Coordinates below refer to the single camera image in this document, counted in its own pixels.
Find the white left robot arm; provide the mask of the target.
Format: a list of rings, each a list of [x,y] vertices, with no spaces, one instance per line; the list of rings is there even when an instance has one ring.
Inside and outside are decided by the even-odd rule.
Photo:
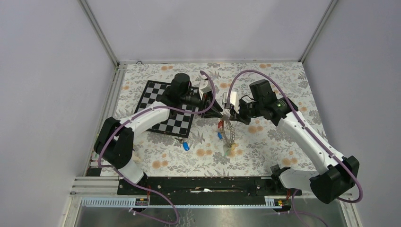
[[[142,194],[147,187],[144,171],[132,160],[133,144],[138,135],[178,113],[221,117],[223,110],[216,102],[214,83],[206,72],[200,73],[205,79],[196,93],[192,91],[189,75],[178,73],[149,106],[127,118],[109,117],[104,121],[94,144],[94,151],[99,155],[98,164],[102,159],[107,161],[109,167],[129,182],[128,187],[133,193]]]

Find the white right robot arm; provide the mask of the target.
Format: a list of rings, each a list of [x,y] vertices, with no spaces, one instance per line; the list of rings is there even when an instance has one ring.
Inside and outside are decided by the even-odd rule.
[[[363,191],[357,180],[360,163],[354,156],[345,157],[326,142],[303,117],[297,106],[286,96],[277,98],[266,79],[249,85],[252,101],[246,102],[230,88],[224,97],[230,120],[249,124],[252,118],[263,117],[284,131],[302,149],[314,165],[315,171],[283,167],[272,172],[271,188],[283,195],[289,189],[312,192],[323,203],[341,199],[356,186],[361,201]]]

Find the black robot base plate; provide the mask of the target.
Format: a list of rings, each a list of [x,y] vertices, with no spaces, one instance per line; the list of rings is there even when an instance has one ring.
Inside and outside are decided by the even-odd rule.
[[[207,197],[274,197],[284,200],[302,191],[285,189],[270,177],[154,177],[145,176],[134,187],[126,180],[120,180],[117,194],[129,196],[160,197],[156,193],[171,198]]]

